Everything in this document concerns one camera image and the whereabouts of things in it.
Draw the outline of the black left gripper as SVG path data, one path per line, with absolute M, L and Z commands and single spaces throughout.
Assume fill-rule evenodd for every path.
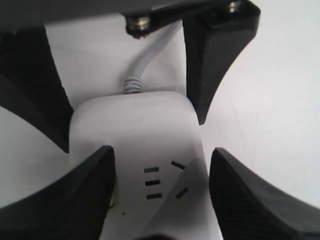
M 115 13 L 125 17 L 130 34 L 144 35 L 203 12 L 239 8 L 238 0 L 2 0 L 0 35 Z

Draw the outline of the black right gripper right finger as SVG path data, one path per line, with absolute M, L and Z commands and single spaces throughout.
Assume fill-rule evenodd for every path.
M 224 148 L 211 157 L 209 192 L 225 240 L 318 240 L 320 210 L 268 183 Z

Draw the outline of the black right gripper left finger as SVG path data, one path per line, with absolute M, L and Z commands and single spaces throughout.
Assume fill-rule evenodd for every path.
M 2 240 L 98 240 L 116 182 L 115 155 L 102 146 L 48 187 L 0 209 Z

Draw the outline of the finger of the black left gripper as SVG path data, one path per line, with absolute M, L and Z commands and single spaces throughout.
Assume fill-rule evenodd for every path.
M 221 7 L 183 19 L 186 95 L 200 125 L 230 66 L 256 36 L 260 14 L 255 4 L 243 0 L 236 12 Z
M 0 35 L 0 105 L 69 152 L 74 110 L 44 27 Z

